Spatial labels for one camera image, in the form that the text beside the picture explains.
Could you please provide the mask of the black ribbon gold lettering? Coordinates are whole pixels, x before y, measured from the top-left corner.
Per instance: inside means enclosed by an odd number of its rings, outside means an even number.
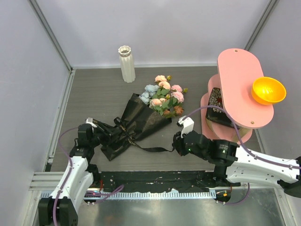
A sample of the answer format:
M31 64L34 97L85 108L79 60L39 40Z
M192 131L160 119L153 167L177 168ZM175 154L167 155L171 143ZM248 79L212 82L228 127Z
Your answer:
M121 130L125 133L126 137L127 137L127 140L128 142L132 145L132 146L135 146L135 147L138 147L144 151L147 151L147 152L151 152L151 153L160 153L160 152L172 152L172 151L169 151L163 147L153 147L153 148L142 148L141 146L139 146L133 139L132 137L130 136L130 134L126 131L126 128L125 128L125 125L123 124L123 122L121 121L121 119L119 117L116 117L114 119L114 123L121 128Z

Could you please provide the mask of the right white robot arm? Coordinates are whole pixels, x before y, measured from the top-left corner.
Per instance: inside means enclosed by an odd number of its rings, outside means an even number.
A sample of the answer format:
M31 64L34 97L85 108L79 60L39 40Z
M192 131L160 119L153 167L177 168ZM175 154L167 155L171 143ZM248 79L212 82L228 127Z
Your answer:
M235 183L281 187L292 197L301 196L301 159L283 159L227 140L210 140L195 131L177 132L172 143L179 155L193 154L215 166L213 182L218 186Z

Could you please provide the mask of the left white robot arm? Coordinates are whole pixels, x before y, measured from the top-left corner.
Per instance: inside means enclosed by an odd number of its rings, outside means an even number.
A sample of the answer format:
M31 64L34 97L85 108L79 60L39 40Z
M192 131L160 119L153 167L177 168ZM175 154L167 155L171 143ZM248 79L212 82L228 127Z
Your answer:
M87 118L77 127L78 136L74 147L65 155L68 165L58 185L48 198L41 198L38 204L39 225L76 226L78 211L85 196L96 198L93 204L100 203L123 190L121 185L110 194L89 191L99 185L98 167L91 163L94 148L107 145L117 136L118 130L108 124Z

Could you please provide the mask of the black wrapping paper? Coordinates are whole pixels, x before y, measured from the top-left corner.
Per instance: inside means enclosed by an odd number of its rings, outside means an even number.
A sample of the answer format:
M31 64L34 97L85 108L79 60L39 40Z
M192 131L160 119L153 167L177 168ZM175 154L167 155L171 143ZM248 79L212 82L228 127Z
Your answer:
M147 138L172 122L172 119L167 119L155 110L149 108L140 100L138 94L135 93L128 100L120 119L125 125L126 131L135 142ZM113 132L114 136L110 142L122 139L124 143L123 149L120 151L102 151L109 161L112 161L132 146L121 128L116 124L113 127L115 127Z

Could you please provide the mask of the artificial flower bouquet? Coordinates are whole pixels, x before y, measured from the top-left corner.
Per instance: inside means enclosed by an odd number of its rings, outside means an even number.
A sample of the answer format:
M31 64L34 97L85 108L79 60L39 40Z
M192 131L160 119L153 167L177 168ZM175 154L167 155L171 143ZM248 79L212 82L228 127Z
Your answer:
M184 94L188 92L187 88L170 84L171 79L170 75L158 75L155 84L146 85L139 95L144 104L167 119L183 114Z

